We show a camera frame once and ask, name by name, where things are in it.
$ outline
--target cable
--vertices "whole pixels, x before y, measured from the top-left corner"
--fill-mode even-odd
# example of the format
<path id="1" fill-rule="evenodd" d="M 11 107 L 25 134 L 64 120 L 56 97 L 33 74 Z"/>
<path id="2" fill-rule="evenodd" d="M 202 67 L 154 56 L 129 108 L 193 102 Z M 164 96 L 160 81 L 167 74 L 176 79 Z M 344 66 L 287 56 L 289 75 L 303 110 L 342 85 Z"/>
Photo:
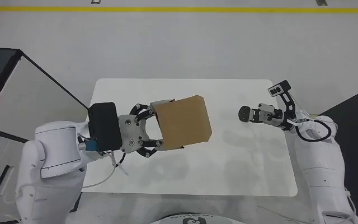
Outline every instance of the cable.
<path id="1" fill-rule="evenodd" d="M 308 117 L 312 118 L 313 120 L 319 120 L 317 118 L 314 118 L 312 115 L 310 115 L 307 111 L 305 111 L 299 104 L 298 102 L 296 101 L 296 99 L 293 97 L 292 94 L 289 93 L 289 95 L 292 97 L 293 101 L 295 102 L 295 104 L 301 109 L 301 111 Z M 335 122 L 328 122 L 328 121 L 324 121 L 325 123 L 331 123 L 331 124 L 334 124 L 336 126 L 336 133 L 335 133 L 335 136 L 333 136 L 334 138 L 336 137 L 336 134 L 338 132 L 338 124 L 335 123 Z"/>
<path id="2" fill-rule="evenodd" d="M 116 171 L 116 158 L 114 156 L 114 153 L 111 152 L 111 154 L 109 154 L 109 153 L 105 152 L 105 154 L 107 154 L 112 159 L 113 170 L 112 170 L 111 174 L 106 179 L 104 179 L 103 181 L 101 181 L 101 182 L 99 182 L 97 184 L 92 184 L 92 185 L 89 185 L 89 186 L 83 186 L 82 189 L 83 188 L 91 188 L 93 186 L 103 184 L 104 182 L 106 182 L 114 174 L 114 171 Z"/>
<path id="3" fill-rule="evenodd" d="M 327 134 L 326 136 L 324 136 L 323 138 L 319 138 L 319 139 L 307 139 L 307 138 L 304 138 L 304 137 L 301 135 L 298 126 L 295 126 L 296 132 L 297 132 L 298 136 L 299 136 L 302 140 L 304 140 L 304 141 L 306 141 L 306 142 L 321 142 L 321 141 L 326 140 L 327 138 L 329 138 L 329 137 L 331 136 L 332 130 L 331 130 L 331 128 L 330 128 L 328 125 L 326 125 L 324 122 L 322 122 L 322 121 L 320 121 L 320 120 L 313 120 L 313 122 L 319 123 L 319 124 L 323 125 L 325 128 L 327 128 L 328 134 Z"/>
<path id="4" fill-rule="evenodd" d="M 274 211 L 272 211 L 272 210 L 270 210 L 270 209 L 268 209 L 268 208 L 264 208 L 264 207 L 261 207 L 261 206 L 257 206 L 257 207 L 260 208 L 260 209 L 262 209 L 262 210 L 264 210 L 264 211 L 266 211 L 266 212 L 271 212 L 271 213 L 273 213 L 273 214 L 276 214 L 276 215 L 278 215 L 278 216 L 281 216 L 281 217 L 283 217 L 283 218 L 286 218 L 288 221 L 292 221 L 292 222 L 295 222 L 295 223 L 301 222 L 301 223 L 304 223 L 304 224 L 310 224 L 309 222 L 304 222 L 304 221 L 301 221 L 301 220 L 296 220 L 296 219 L 294 219 L 294 218 L 290 218 L 290 217 L 284 216 L 283 214 L 279 214 L 279 213 L 274 212 Z"/>
<path id="5" fill-rule="evenodd" d="M 340 220 L 340 221 L 337 222 L 336 224 L 340 224 L 340 223 L 343 223 L 343 222 L 345 222 L 345 221 L 347 221 L 347 220 L 350 220 L 350 219 L 354 218 L 354 216 L 356 215 L 356 212 L 357 212 L 356 207 L 355 207 L 355 205 L 354 205 L 354 203 L 353 203 L 353 201 L 352 201 L 352 199 L 351 199 L 351 193 L 349 192 L 349 190 L 348 190 L 347 188 L 345 188 L 345 190 L 346 190 L 346 193 L 347 193 L 347 197 L 348 197 L 349 201 L 351 202 L 351 204 L 352 204 L 352 206 L 353 206 L 353 214 L 350 215 L 350 216 L 348 216 L 348 217 L 345 218 L 344 220 Z"/>
<path id="6" fill-rule="evenodd" d="M 115 172 L 116 170 L 116 158 L 114 156 L 114 153 L 111 152 L 111 154 L 105 152 L 105 154 L 107 154 L 111 160 L 112 160 L 112 166 L 113 166 L 113 171 L 111 172 L 111 174 L 106 178 L 104 179 L 103 181 L 97 183 L 97 184 L 92 184 L 92 185 L 89 185 L 89 186 L 83 186 L 81 189 L 83 188 L 91 188 L 93 186 L 97 186 L 97 185 L 100 185 L 100 184 L 103 184 L 104 182 L 106 182 L 112 175 L 113 173 Z M 23 184 L 19 189 L 18 189 L 18 194 L 17 194 L 17 197 L 15 199 L 15 201 L 18 200 L 18 198 L 20 198 L 22 196 L 22 189 L 26 186 L 38 186 L 38 187 L 41 187 L 41 188 L 64 188 L 64 189 L 72 189 L 72 187 L 70 186 L 56 186 L 56 185 L 37 185 L 37 184 Z"/>

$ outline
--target floor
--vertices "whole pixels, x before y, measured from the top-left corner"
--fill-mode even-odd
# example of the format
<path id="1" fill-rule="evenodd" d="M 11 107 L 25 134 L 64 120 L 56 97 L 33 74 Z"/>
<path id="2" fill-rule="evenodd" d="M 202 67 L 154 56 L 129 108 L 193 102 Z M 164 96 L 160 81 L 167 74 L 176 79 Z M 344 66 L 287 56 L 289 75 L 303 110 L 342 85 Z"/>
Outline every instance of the floor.
<path id="1" fill-rule="evenodd" d="M 89 2 L 1 0 L 0 5 Z M 358 7 L 352 0 L 327 2 Z M 101 5 L 317 7 L 315 0 L 102 0 Z M 0 12 L 0 46 L 22 49 L 87 105 L 99 78 L 268 78 L 287 79 L 299 104 L 319 114 L 357 94 L 357 22 L 357 14 Z M 67 223 L 145 224 L 176 212 L 289 223 L 258 206 L 307 222 L 309 195 L 291 138 L 286 135 L 295 197 L 84 193 Z"/>

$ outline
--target white robot body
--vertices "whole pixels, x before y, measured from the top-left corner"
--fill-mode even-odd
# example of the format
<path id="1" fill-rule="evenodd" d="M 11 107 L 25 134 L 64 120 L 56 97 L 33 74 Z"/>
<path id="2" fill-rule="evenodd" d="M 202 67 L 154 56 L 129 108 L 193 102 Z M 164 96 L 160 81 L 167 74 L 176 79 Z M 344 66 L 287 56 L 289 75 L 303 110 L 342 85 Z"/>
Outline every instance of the white robot body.
<path id="1" fill-rule="evenodd" d="M 326 116 L 317 119 L 333 122 Z M 299 129 L 303 137 L 310 139 L 322 138 L 327 135 L 327 129 L 318 123 L 302 125 Z M 305 142 L 295 138 L 295 148 L 299 167 L 307 182 L 312 204 L 312 223 L 336 223 L 346 220 L 347 223 L 357 223 L 347 191 L 344 186 L 345 163 L 341 149 L 335 141 L 336 127 L 327 123 L 331 128 L 331 137 L 321 142 Z"/>

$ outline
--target gray floor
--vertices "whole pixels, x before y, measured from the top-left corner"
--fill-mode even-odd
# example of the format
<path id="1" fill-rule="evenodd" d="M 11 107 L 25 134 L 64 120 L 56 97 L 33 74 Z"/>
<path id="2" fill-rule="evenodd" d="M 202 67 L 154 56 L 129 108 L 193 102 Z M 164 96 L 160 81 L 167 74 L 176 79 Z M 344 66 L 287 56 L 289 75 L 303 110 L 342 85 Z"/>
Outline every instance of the gray floor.
<path id="1" fill-rule="evenodd" d="M 298 194 L 294 197 L 219 197 L 193 195 L 149 195 L 83 193 L 70 223 L 148 224 L 171 213 L 195 212 L 225 216 L 245 223 L 291 223 L 258 206 L 308 222 L 310 201 L 307 184 L 299 170 L 292 136 L 286 134 Z"/>

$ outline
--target black cable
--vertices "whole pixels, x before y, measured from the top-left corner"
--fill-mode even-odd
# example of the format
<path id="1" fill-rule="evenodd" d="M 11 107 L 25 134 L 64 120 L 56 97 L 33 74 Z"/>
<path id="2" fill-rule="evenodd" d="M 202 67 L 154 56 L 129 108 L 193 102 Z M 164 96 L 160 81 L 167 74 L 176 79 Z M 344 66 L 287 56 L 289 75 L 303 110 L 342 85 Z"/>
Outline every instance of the black cable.
<path id="1" fill-rule="evenodd" d="M 116 164 L 116 167 L 118 167 L 118 164 L 122 164 L 122 162 L 124 161 L 124 158 L 125 158 L 125 153 L 123 153 L 123 156 L 121 158 L 121 160 L 119 161 L 119 163 Z"/>
<path id="2" fill-rule="evenodd" d="M 321 141 L 326 140 L 328 137 L 331 136 L 332 130 L 331 130 L 331 128 L 330 128 L 328 125 L 326 125 L 324 122 L 322 122 L 322 121 L 320 121 L 320 120 L 313 120 L 313 121 L 314 121 L 314 122 L 317 122 L 317 123 L 323 125 L 325 128 L 327 128 L 328 134 L 327 134 L 325 137 L 320 138 L 320 139 L 307 139 L 307 138 L 304 138 L 304 137 L 301 135 L 300 130 L 298 129 L 298 126 L 296 126 L 296 132 L 297 132 L 298 136 L 299 136 L 302 140 L 304 140 L 304 141 L 306 141 L 306 142 L 321 142 Z"/>
<path id="3" fill-rule="evenodd" d="M 123 153 L 123 156 L 122 156 L 121 160 L 119 161 L 120 164 L 122 164 L 122 162 L 124 161 L 124 158 L 125 158 L 125 153 Z"/>

